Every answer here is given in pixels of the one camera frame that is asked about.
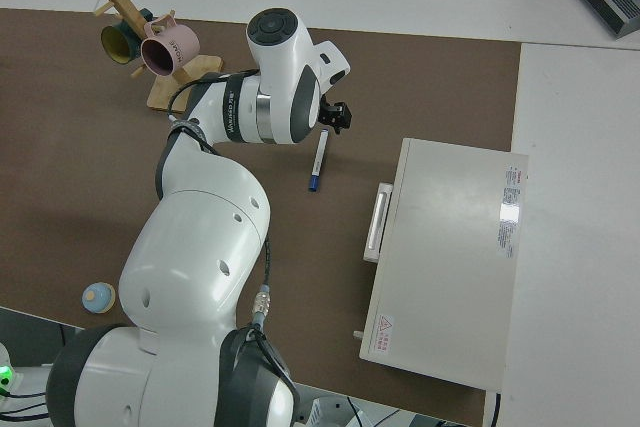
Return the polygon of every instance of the sticker label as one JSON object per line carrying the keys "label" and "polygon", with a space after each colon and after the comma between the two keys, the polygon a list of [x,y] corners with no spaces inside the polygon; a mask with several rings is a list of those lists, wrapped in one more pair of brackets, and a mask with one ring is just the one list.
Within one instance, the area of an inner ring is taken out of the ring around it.
{"label": "sticker label", "polygon": [[307,425],[309,427],[319,427],[322,423],[322,408],[320,407],[320,399],[314,399],[311,406],[311,415]]}
{"label": "sticker label", "polygon": [[238,113],[240,90],[243,82],[244,75],[231,75],[227,79],[227,85],[224,89],[222,118],[227,137],[232,142],[244,142],[240,133],[240,115]]}
{"label": "sticker label", "polygon": [[522,170],[511,166],[505,172],[505,186],[500,205],[498,229],[498,255],[508,259],[515,255],[517,232],[520,224],[520,198],[522,197]]}
{"label": "sticker label", "polygon": [[376,332],[373,338],[373,352],[375,354],[388,354],[391,348],[391,334],[395,319],[387,314],[378,314]]}

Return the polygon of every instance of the pink mug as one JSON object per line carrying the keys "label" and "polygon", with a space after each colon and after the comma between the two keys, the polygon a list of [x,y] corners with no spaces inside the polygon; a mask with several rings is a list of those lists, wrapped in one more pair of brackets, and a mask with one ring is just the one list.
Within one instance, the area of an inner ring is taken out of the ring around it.
{"label": "pink mug", "polygon": [[[167,21],[162,32],[154,32],[153,24]],[[144,25],[147,38],[140,46],[140,56],[149,70],[156,75],[171,75],[200,52],[198,36],[186,25],[176,24],[169,14]]]}

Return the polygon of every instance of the blue marker cap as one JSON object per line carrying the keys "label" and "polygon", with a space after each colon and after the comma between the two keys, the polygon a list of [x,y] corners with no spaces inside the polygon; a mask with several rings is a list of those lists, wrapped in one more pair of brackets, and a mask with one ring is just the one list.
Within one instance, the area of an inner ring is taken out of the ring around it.
{"label": "blue marker cap", "polygon": [[316,190],[318,190],[319,183],[320,183],[320,176],[312,175],[311,178],[309,179],[309,190],[311,192],[315,192]]}

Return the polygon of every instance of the warning label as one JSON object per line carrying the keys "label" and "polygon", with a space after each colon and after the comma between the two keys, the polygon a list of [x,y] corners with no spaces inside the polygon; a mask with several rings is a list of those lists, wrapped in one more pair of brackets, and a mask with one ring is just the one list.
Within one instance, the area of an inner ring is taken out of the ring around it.
{"label": "warning label", "polygon": [[516,234],[520,223],[522,180],[522,170],[517,167],[509,167],[505,172],[505,187],[500,205],[498,255],[509,259],[515,255]]}
{"label": "warning label", "polygon": [[391,334],[395,320],[387,314],[378,314],[376,332],[373,336],[373,352],[376,354],[388,354],[391,348]]}

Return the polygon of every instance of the wooden stand base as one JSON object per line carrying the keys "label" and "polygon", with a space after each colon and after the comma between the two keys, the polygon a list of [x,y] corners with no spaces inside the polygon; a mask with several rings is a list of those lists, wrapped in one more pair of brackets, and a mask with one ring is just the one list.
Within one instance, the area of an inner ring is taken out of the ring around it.
{"label": "wooden stand base", "polygon": [[[184,66],[184,70],[187,71],[192,79],[199,79],[207,72],[220,72],[221,69],[222,59],[213,55],[199,55]],[[169,99],[180,86],[181,84],[171,76],[156,77],[153,87],[151,87],[151,92],[149,92],[147,106],[154,110],[166,111]],[[172,111],[176,113],[184,112],[188,97],[188,92],[178,96],[173,104]]]}

